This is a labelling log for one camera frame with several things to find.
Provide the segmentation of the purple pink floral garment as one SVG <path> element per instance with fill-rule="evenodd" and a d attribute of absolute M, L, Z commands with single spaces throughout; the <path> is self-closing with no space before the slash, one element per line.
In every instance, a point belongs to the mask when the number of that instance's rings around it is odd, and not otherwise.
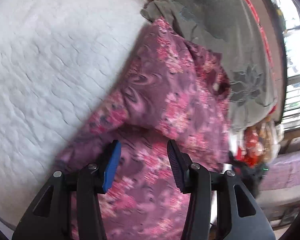
<path fill-rule="evenodd" d="M 229 150 L 229 78 L 220 53 L 155 20 L 124 77 L 58 155 L 66 172 L 92 163 L 117 139 L 122 152 L 110 190 L 99 198 L 108 239 L 179 239 L 189 196 L 176 187 L 167 142 L 210 171 Z"/>

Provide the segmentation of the red plush toy pile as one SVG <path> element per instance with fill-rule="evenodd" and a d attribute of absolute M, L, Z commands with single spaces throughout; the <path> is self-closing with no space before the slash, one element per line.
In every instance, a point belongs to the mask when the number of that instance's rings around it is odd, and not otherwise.
<path fill-rule="evenodd" d="M 269 116 L 254 126 L 246 128 L 238 143 L 235 160 L 255 167 L 260 163 L 271 163 L 281 148 L 280 142 L 284 137 L 283 124 L 275 124 Z"/>

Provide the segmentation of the window with bars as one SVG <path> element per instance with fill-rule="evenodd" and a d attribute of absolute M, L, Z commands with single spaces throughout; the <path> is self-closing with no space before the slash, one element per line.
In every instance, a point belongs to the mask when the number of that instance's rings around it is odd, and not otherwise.
<path fill-rule="evenodd" d="M 300 128 L 300 8 L 293 0 L 271 0 L 281 22 L 287 61 L 287 88 L 281 123 Z"/>

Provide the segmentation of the grey floral embroidered pillow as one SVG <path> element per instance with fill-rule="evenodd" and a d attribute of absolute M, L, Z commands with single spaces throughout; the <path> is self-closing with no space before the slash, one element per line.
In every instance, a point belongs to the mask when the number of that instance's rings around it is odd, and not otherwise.
<path fill-rule="evenodd" d="M 231 85 L 229 119 L 234 131 L 264 119 L 276 104 L 264 39 L 245 0 L 154 0 L 142 10 L 163 17 L 175 32 L 222 56 Z"/>

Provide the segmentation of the white quilted bed cover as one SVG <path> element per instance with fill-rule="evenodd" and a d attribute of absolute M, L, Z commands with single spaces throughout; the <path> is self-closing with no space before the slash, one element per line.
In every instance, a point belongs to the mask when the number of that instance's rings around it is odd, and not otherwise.
<path fill-rule="evenodd" d="M 17 225 L 116 82 L 149 0 L 0 0 L 0 218 Z"/>

